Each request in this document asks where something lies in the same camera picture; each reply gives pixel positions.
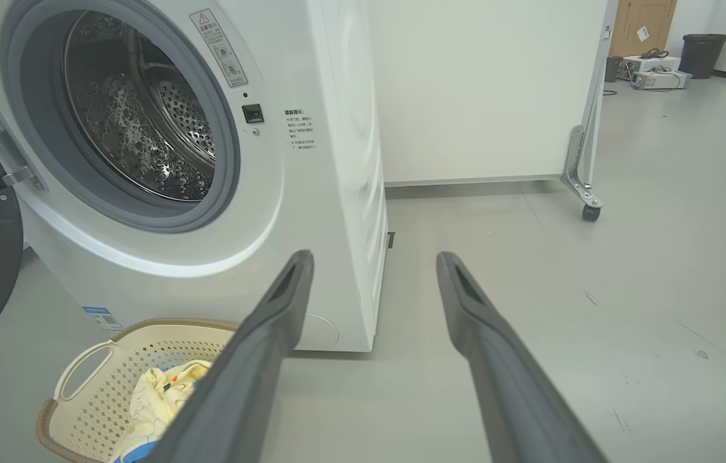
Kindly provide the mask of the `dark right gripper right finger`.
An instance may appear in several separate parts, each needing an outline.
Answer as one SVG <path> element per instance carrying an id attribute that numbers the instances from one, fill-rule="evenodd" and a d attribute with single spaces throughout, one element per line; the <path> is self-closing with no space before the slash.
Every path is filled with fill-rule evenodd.
<path id="1" fill-rule="evenodd" d="M 606 461 L 463 261 L 443 251 L 436 269 L 448 334 L 469 363 L 492 460 Z"/>

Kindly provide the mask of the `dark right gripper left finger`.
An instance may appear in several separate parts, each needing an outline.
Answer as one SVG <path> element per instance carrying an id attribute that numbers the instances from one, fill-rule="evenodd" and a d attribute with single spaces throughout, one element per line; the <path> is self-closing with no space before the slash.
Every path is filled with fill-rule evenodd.
<path id="1" fill-rule="evenodd" d="M 148 462 L 260 461 L 278 375 L 301 339 L 313 276 L 312 252 L 294 252 Z"/>

